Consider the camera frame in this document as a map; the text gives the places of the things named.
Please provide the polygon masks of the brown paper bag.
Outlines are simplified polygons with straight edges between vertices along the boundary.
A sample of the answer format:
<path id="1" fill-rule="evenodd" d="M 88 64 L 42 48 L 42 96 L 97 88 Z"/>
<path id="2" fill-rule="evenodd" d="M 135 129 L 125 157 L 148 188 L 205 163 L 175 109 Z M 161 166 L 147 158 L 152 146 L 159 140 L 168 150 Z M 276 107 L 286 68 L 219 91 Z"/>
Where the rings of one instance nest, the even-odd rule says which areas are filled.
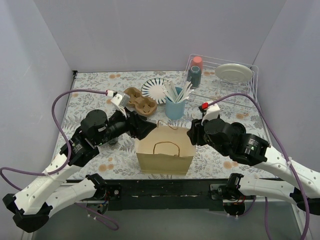
<path id="1" fill-rule="evenodd" d="M 158 120 L 156 128 L 144 139 L 136 139 L 134 147 L 141 171 L 185 176 L 196 154 L 187 131 L 187 128 Z"/>

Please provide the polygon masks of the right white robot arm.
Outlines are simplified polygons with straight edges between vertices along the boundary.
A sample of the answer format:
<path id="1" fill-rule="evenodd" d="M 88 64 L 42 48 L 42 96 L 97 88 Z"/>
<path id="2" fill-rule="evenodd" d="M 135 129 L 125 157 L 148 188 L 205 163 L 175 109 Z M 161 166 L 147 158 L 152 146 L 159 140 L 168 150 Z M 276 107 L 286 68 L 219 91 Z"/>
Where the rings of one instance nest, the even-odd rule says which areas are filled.
<path id="1" fill-rule="evenodd" d="M 283 200 L 312 215 L 320 214 L 320 174 L 284 154 L 263 138 L 247 133 L 238 122 L 220 118 L 194 119 L 187 136 L 192 145 L 209 145 L 232 161 L 267 171 L 279 180 L 257 179 L 232 173 L 226 184 L 212 189 L 216 199 L 235 200 L 245 196 L 262 196 Z"/>

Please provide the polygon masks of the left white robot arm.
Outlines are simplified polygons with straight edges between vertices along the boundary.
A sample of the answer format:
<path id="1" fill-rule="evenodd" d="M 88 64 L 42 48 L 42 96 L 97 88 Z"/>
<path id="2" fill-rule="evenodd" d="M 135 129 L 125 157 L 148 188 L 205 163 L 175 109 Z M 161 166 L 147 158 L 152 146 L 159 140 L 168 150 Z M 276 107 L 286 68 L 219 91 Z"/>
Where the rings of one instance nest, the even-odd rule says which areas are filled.
<path id="1" fill-rule="evenodd" d="M 122 134 L 142 140 L 157 127 L 135 111 L 117 110 L 111 116 L 100 110 L 90 111 L 80 122 L 69 143 L 65 144 L 50 165 L 27 187 L 2 199 L 13 213 L 16 226 L 33 233 L 58 211 L 85 199 L 108 200 L 113 194 L 97 173 L 63 190 L 58 188 L 100 152 L 99 147 Z"/>

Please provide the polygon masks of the brown cardboard cup carrier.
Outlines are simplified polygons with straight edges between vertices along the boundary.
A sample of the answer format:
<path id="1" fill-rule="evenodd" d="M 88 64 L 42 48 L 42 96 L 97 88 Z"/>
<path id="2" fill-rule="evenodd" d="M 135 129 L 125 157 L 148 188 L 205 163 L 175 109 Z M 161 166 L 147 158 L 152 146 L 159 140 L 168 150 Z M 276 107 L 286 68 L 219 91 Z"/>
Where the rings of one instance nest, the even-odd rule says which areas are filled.
<path id="1" fill-rule="evenodd" d="M 139 115 L 150 117 L 156 112 L 157 102 L 148 96 L 143 96 L 139 89 L 128 87 L 124 92 L 130 97 L 127 106 L 135 108 Z"/>

